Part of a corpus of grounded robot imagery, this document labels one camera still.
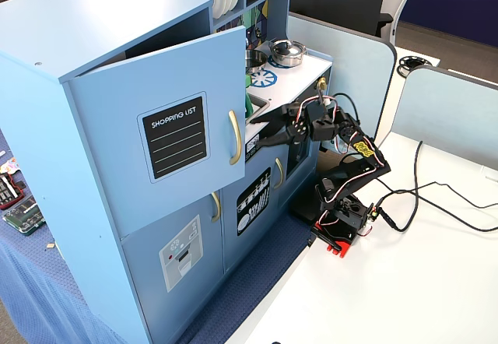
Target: sticker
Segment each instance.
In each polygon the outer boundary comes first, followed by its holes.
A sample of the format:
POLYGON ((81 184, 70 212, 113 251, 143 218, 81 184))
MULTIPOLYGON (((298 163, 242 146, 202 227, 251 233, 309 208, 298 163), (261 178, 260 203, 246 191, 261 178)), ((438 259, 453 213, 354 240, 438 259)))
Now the sticker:
POLYGON ((203 255, 201 217, 197 215, 159 251, 167 292, 190 272, 203 255))
POLYGON ((274 67, 274 68, 277 68, 277 69, 290 69, 291 67, 290 66, 284 66, 284 65, 280 65, 279 63, 275 62, 275 60, 273 60, 273 57, 270 56, 268 58, 268 63, 274 67))
POLYGON ((261 147, 257 147, 256 143, 259 141, 259 134, 257 134, 253 139, 246 143, 246 162, 255 155, 255 153, 261 147))
POLYGON ((6 163, 0 166, 0 173, 7 173, 13 175, 16 171, 19 170, 19 164, 15 157, 8 160, 6 163))
POLYGON ((271 177, 272 169, 269 167, 237 199, 237 236, 240 236, 268 206, 271 177))
POLYGON ((355 147, 355 149, 361 153, 364 157, 370 157, 374 154, 374 151, 372 151, 368 146, 365 144, 365 142, 357 142, 352 145, 355 147))
POLYGON ((207 156, 202 97, 142 119, 154 178, 207 156))
POLYGON ((253 87, 270 87, 277 83, 277 75, 269 70, 261 70, 260 72, 251 74, 253 87))

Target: shopping list sign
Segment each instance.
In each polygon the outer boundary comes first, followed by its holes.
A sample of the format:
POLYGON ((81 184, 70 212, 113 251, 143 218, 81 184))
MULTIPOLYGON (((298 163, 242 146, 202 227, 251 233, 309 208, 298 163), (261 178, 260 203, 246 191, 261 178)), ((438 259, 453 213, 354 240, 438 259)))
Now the shopping list sign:
POLYGON ((237 199, 237 236, 240 236, 268 206, 271 177, 272 169, 268 168, 237 199))
POLYGON ((155 179, 207 156, 202 97, 142 120, 155 179))

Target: cabinet door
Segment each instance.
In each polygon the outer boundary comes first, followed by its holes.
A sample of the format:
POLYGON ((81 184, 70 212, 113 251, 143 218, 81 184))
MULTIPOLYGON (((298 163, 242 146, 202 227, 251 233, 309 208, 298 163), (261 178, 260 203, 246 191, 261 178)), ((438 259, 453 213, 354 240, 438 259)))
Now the cabinet door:
POLYGON ((120 237, 244 176, 244 42, 231 29, 69 83, 120 237))
POLYGON ((176 340, 223 277, 217 210, 206 196, 122 241, 153 342, 176 340))
POLYGON ((285 180, 282 161, 286 150, 287 146, 260 149, 246 163, 244 179, 222 190, 225 272, 235 266, 277 220, 279 191, 285 180))
POLYGON ((310 139, 299 145, 289 146, 283 160, 286 179, 280 188, 280 209, 289 203, 300 186, 315 172, 319 147, 319 142, 312 142, 310 139))

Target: blue carpet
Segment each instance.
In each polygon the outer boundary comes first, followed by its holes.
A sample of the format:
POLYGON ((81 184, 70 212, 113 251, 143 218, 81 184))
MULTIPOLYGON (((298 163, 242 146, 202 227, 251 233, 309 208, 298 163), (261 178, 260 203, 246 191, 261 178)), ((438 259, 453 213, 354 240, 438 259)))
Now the blue carpet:
POLYGON ((177 344, 224 343, 307 246, 310 227, 285 214, 240 263, 177 344))

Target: toy kitchen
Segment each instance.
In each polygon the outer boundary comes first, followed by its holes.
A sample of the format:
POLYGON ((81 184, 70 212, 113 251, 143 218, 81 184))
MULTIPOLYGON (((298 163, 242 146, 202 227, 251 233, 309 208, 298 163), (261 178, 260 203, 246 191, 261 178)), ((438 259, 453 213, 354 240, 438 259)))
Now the toy kitchen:
POLYGON ((127 342, 174 342, 314 176, 317 142, 259 148, 277 131, 250 123, 331 81, 332 58, 287 41, 288 9, 0 5, 0 99, 26 115, 0 127, 86 303, 127 342))

